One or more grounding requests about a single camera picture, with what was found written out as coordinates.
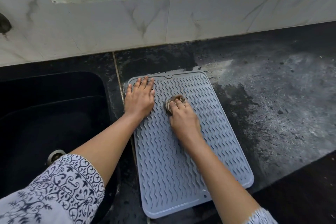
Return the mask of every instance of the right hand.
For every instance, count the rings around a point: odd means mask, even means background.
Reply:
[[[176,99],[175,102],[170,102],[170,107],[173,114],[170,117],[170,125],[182,145],[189,150],[194,143],[204,141],[200,121],[190,104]]]

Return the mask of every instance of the wet countertop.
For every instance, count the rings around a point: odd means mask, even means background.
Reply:
[[[0,81],[93,72],[104,82],[114,122],[123,114],[120,85],[129,78],[202,70],[250,163],[255,181],[249,191],[254,193],[336,150],[335,28],[330,22],[1,67]],[[120,194],[104,223],[146,223],[130,144],[120,168]],[[208,203],[155,223],[198,223],[215,213]]]

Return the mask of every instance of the sleeve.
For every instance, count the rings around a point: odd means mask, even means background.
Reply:
[[[89,224],[103,198],[103,180],[90,162],[66,154],[26,188],[0,199],[0,223]]]
[[[259,208],[245,224],[278,224],[269,211]]]

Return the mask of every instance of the silicone drying mat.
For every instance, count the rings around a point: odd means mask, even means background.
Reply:
[[[170,127],[164,102],[176,94],[186,96],[213,152],[244,188],[250,187],[254,181],[252,170],[207,75],[189,71],[149,77],[155,79],[155,106],[134,132],[145,214],[155,219],[211,200],[195,163]]]

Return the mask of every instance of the black sink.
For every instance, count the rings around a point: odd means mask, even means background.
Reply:
[[[0,92],[0,198],[43,172],[53,151],[69,153],[111,123],[103,82],[93,73],[1,82]],[[93,223],[108,211],[116,190],[113,174]]]

